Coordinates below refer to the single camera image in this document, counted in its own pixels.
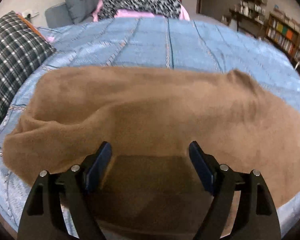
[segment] blue quilt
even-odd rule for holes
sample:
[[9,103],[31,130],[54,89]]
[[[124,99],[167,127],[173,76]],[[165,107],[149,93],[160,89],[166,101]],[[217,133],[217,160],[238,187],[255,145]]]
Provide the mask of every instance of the blue quilt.
[[[2,143],[29,103],[37,81],[47,71],[83,65],[221,73],[237,68],[300,112],[300,78],[287,57],[273,46],[228,27],[155,17],[116,18],[39,31],[57,52],[22,85],[0,126],[0,213],[15,230],[30,187],[3,164]],[[279,208],[278,214],[285,234],[300,217],[300,193]],[[64,217],[69,232],[76,235],[66,209]]]

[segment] brown towel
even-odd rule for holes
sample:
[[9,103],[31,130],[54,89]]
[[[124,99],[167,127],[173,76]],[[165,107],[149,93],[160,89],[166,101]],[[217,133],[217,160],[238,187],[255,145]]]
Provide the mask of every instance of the brown towel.
[[154,68],[62,68],[45,74],[3,145],[29,184],[65,171],[102,141],[113,158],[89,196],[101,225],[121,233],[192,236],[211,198],[188,157],[196,140],[233,170],[259,169],[276,207],[300,191],[300,113],[248,75]]

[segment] pink pillowcase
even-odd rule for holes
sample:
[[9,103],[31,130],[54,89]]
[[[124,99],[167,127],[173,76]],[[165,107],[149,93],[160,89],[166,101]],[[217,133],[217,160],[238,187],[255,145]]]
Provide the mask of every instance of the pink pillowcase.
[[[92,13],[94,22],[98,21],[98,12],[100,11],[102,6],[103,6],[103,2],[102,2],[102,0],[99,0],[98,5],[97,5],[97,9]],[[153,18],[154,16],[155,15],[153,13],[149,13],[149,12],[136,12],[136,11],[126,10],[126,9],[119,9],[117,11],[117,14],[114,17],[115,18],[117,18],[117,17],[119,17],[119,18],[120,17],[125,17],[125,18],[129,18],[129,17]],[[180,12],[179,20],[190,21],[189,14],[188,14],[187,10],[182,5],[181,5],[181,12]]]

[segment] bookshelf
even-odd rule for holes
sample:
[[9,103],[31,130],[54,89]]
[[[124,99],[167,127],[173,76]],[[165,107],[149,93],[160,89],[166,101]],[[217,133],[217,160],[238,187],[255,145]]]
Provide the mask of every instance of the bookshelf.
[[[265,32],[265,12],[264,6],[266,6],[267,0],[241,0],[240,4],[234,5],[234,8],[229,8],[231,19],[235,19],[237,22],[237,32],[240,30],[243,33],[247,33],[255,38],[263,38]],[[258,28],[253,28],[251,31],[247,27],[251,25],[246,25],[246,27],[241,26],[239,23],[244,21],[249,21],[256,25]]]
[[300,61],[300,24],[270,13],[266,38],[283,51],[292,64]]

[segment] black and white plaid pillow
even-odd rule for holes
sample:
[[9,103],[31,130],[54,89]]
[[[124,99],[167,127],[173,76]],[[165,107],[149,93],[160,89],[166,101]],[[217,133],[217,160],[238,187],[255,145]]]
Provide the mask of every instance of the black and white plaid pillow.
[[54,51],[15,12],[0,19],[0,124],[20,86]]

